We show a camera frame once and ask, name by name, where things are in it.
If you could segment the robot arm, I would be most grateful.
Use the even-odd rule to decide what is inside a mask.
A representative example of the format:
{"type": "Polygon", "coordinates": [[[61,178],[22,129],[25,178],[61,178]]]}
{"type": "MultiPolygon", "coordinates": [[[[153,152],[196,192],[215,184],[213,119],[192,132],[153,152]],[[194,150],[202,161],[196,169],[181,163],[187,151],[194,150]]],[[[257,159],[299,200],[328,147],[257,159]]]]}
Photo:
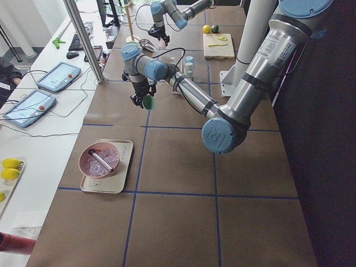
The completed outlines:
{"type": "Polygon", "coordinates": [[[178,31],[187,26],[189,20],[193,19],[202,11],[215,8],[216,3],[213,0],[200,0],[180,11],[177,8],[177,1],[153,1],[150,4],[150,12],[153,19],[153,25],[146,32],[155,37],[159,42],[159,48],[165,49],[170,41],[170,37],[166,34],[164,16],[168,15],[174,22],[178,31]]]}
{"type": "Polygon", "coordinates": [[[332,1],[251,1],[235,64],[220,72],[224,105],[205,93],[174,63],[153,59],[128,42],[121,50],[124,80],[132,83],[134,105],[156,107],[156,83],[164,80],[199,114],[207,118],[201,137],[216,154],[240,145],[251,125],[251,115],[299,44],[317,37],[317,28],[332,1]]]}

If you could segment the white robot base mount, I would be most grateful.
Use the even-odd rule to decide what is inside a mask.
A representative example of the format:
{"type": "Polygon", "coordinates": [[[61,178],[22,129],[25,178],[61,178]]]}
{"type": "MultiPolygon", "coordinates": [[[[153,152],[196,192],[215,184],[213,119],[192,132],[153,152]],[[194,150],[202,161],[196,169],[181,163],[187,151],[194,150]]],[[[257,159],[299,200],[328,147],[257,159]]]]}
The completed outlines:
{"type": "Polygon", "coordinates": [[[228,71],[220,71],[221,93],[223,96],[232,96],[242,75],[252,65],[252,59],[265,38],[268,21],[277,5],[277,0],[241,2],[241,6],[246,8],[246,21],[235,64],[228,71]]]}

